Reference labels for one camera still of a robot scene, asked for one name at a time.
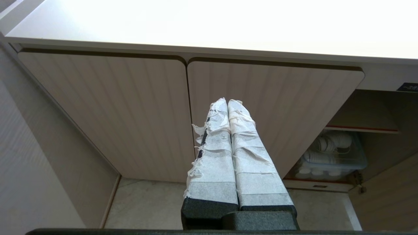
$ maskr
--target tiled floor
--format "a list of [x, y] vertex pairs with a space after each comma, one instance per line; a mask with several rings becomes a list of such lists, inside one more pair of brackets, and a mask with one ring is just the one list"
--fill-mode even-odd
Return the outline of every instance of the tiled floor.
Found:
[[[106, 228], [181, 230], [185, 184], [122, 178]], [[347, 194], [289, 190], [302, 230], [359, 230]]]

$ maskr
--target label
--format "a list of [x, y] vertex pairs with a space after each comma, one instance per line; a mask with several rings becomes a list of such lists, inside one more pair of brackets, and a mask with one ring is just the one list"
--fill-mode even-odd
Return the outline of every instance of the label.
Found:
[[400, 92], [418, 92], [418, 83], [405, 82], [397, 91]]

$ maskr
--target cabinet door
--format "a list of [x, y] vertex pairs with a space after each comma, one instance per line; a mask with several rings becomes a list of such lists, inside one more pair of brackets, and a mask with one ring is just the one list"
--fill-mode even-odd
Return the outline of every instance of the cabinet door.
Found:
[[122, 176], [186, 181], [194, 147], [182, 62], [126, 54], [18, 56]]
[[349, 191], [364, 231], [418, 228], [418, 153]]
[[355, 67], [192, 60], [192, 122], [203, 125], [220, 97], [243, 101], [282, 178], [364, 77]]

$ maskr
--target white countertop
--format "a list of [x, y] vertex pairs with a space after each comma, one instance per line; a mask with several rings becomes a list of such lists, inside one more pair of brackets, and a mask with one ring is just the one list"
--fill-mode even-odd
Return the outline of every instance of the white countertop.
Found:
[[416, 1], [45, 0], [5, 36], [121, 49], [418, 59], [416, 9]]

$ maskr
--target plastic storage container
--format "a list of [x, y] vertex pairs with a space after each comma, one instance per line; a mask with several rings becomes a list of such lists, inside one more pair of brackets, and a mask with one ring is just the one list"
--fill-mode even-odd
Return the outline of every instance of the plastic storage container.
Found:
[[354, 170], [364, 169], [367, 166], [367, 159], [357, 134], [343, 133], [351, 136], [351, 144], [348, 148], [335, 148], [330, 152], [327, 146], [324, 146], [322, 148], [326, 151], [321, 151], [319, 149], [321, 145], [318, 144], [321, 138], [319, 136], [294, 166], [293, 175], [298, 179], [335, 181]]

